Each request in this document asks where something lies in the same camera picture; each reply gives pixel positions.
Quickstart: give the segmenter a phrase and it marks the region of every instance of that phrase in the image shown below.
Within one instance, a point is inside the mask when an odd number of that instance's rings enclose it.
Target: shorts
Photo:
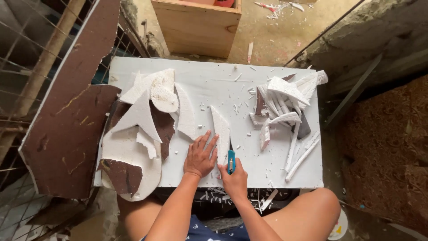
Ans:
[[[196,215],[192,215],[186,241],[250,241],[250,237],[244,224],[224,234],[215,233],[203,225]]]

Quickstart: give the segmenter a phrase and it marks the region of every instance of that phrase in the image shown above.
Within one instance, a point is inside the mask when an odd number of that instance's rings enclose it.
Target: leg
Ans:
[[[325,241],[339,215],[336,195],[326,188],[318,188],[298,196],[285,208],[263,219],[282,240]]]
[[[125,221],[126,230],[132,241],[139,241],[147,235],[162,208],[156,196],[148,196],[138,202],[128,202],[117,196],[120,219]]]

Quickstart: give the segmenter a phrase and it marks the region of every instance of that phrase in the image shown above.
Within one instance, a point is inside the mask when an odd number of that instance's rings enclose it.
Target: wire mesh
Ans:
[[[84,3],[76,8],[72,1]],[[90,205],[89,200],[37,194],[18,153],[58,67],[97,0],[72,1],[0,0],[4,13],[0,16],[0,240],[38,240],[60,226],[57,217],[76,214]],[[60,25],[65,14],[75,18],[69,31]],[[114,46],[99,64],[92,84],[108,84],[114,56],[142,57],[131,40],[134,36],[128,36],[123,27],[118,24]],[[54,34],[63,39],[61,49],[50,47]],[[50,66],[44,66],[46,73],[37,66],[44,55],[54,58]],[[42,79],[36,87],[29,84],[35,78]],[[62,206],[66,208],[54,217],[46,215]],[[69,231],[61,228],[59,232],[57,238],[67,240]]]

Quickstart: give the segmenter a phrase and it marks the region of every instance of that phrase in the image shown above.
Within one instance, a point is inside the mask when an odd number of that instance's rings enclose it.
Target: metal grid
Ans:
[[[93,203],[36,194],[18,147],[58,66],[96,0],[0,0],[0,240],[44,240],[77,224]],[[100,63],[92,84],[107,84],[114,56],[146,57],[143,42],[121,11],[114,47]],[[43,217],[49,209],[71,202],[81,209],[61,223]],[[67,239],[67,232],[62,238]]]

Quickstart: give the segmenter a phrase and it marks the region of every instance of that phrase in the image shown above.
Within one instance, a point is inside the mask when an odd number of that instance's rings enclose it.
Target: person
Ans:
[[[193,198],[202,177],[217,162],[216,134],[205,144],[211,131],[189,145],[183,177],[162,205],[154,197],[128,202],[118,196],[120,216],[132,241],[325,241],[336,224],[340,205],[336,195],[318,188],[295,198],[283,209],[261,217],[247,197],[247,177],[241,160],[229,175],[226,166],[217,165],[223,187],[235,204],[243,224],[225,234],[217,234],[191,215]]]

